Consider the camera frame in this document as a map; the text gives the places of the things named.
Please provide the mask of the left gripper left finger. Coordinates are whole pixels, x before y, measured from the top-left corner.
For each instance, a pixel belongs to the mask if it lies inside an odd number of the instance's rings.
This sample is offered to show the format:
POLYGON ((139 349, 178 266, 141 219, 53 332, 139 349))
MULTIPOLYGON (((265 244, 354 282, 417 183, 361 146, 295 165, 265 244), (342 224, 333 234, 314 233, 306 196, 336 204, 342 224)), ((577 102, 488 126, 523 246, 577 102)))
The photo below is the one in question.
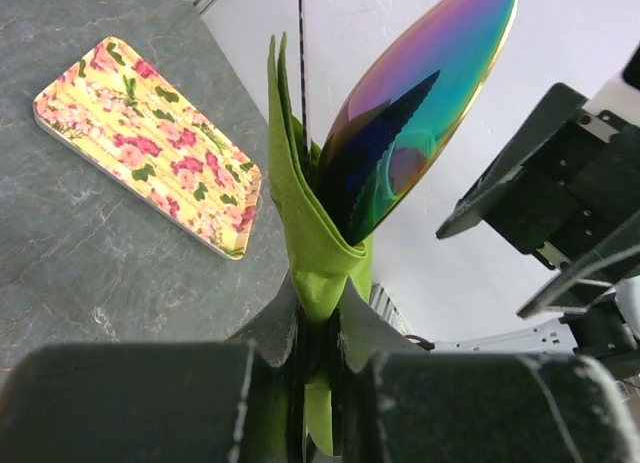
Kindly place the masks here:
POLYGON ((292 281, 214 342, 66 343, 1 392, 5 462, 301 462, 304 333, 292 281))

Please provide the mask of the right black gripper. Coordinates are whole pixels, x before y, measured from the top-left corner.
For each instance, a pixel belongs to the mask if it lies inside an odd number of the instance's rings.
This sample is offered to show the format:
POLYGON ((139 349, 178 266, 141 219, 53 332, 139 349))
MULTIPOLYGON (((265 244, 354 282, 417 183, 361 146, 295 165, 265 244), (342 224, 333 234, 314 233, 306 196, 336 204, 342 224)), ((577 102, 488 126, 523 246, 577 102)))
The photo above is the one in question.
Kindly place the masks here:
POLYGON ((553 272, 518 311, 526 330, 439 342, 439 353, 639 359, 639 59, 593 97, 553 85, 437 230, 488 224, 553 272))

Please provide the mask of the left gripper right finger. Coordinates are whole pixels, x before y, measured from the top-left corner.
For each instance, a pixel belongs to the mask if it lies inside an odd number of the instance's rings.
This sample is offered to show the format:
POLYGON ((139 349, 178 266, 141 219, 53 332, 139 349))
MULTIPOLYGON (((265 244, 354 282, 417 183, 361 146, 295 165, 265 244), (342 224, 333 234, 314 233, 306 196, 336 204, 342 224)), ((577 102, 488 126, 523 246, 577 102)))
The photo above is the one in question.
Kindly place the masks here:
POLYGON ((635 462, 639 433, 595 359, 426 351, 347 283, 332 318, 346 462, 635 462))

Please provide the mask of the green paper napkin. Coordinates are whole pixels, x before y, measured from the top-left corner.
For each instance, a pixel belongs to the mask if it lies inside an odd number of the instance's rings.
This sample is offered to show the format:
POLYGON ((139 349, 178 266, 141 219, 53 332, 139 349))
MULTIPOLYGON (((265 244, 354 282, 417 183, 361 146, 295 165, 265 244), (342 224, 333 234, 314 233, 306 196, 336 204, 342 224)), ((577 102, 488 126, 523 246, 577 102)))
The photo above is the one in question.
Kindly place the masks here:
POLYGON ((373 239, 348 245, 307 182, 316 169, 320 148, 312 146, 310 166, 305 168, 298 155, 302 125, 291 109, 286 44, 286 35, 272 37, 267 57, 269 187, 284 228, 290 275, 306 319, 305 423, 313 443, 331 456, 334 435, 326 369, 328 323, 348 280, 365 301, 369 300, 373 239))

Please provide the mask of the iridescent gold spoon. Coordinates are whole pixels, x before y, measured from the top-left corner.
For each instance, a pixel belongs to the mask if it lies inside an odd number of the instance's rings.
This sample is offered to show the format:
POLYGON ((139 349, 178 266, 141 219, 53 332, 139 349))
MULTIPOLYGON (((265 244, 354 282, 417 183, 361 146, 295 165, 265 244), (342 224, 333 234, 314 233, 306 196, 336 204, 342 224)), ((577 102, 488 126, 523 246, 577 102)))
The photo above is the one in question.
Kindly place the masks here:
POLYGON ((374 61, 325 140, 314 192, 350 245, 419 182, 474 103, 517 0, 441 0, 374 61))

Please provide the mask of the iridescent knife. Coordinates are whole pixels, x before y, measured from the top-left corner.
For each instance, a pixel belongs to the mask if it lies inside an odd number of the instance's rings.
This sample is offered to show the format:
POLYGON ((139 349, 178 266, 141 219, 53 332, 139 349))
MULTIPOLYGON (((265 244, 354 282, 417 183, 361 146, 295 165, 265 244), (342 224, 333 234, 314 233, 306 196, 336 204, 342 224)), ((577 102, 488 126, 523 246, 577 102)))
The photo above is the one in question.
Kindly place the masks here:
POLYGON ((301 123, 305 144, 305 155, 308 159, 311 149, 311 137, 308 125, 308 85, 306 83, 306 40, 305 40, 305 4, 304 0, 298 0, 298 35, 299 35, 299 69, 301 88, 301 123))

